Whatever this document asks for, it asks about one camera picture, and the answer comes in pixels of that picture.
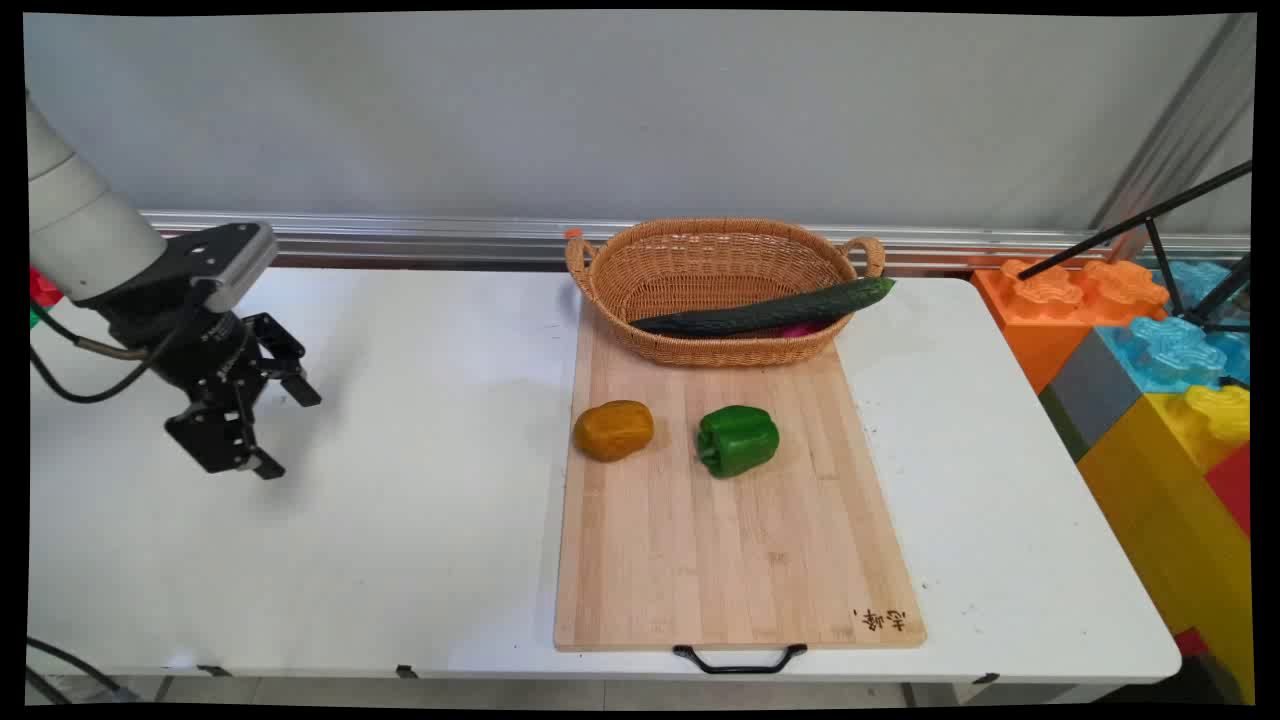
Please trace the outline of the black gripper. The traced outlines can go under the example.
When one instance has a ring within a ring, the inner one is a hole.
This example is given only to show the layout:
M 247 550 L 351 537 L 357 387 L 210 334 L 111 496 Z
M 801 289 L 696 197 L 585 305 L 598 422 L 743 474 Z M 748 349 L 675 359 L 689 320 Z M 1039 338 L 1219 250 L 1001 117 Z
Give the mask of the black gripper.
M 243 319 L 198 306 L 187 316 L 191 295 L 189 290 L 118 293 L 105 301 L 109 333 L 125 348 L 146 351 L 175 336 L 150 369 L 189 397 L 189 406 L 168 418 L 164 429 L 205 471 L 253 471 L 265 480 L 284 477 L 284 466 L 256 438 L 253 410 L 265 387 L 262 377 L 278 380 L 301 407 L 323 401 L 302 365 L 305 346 L 268 313 Z

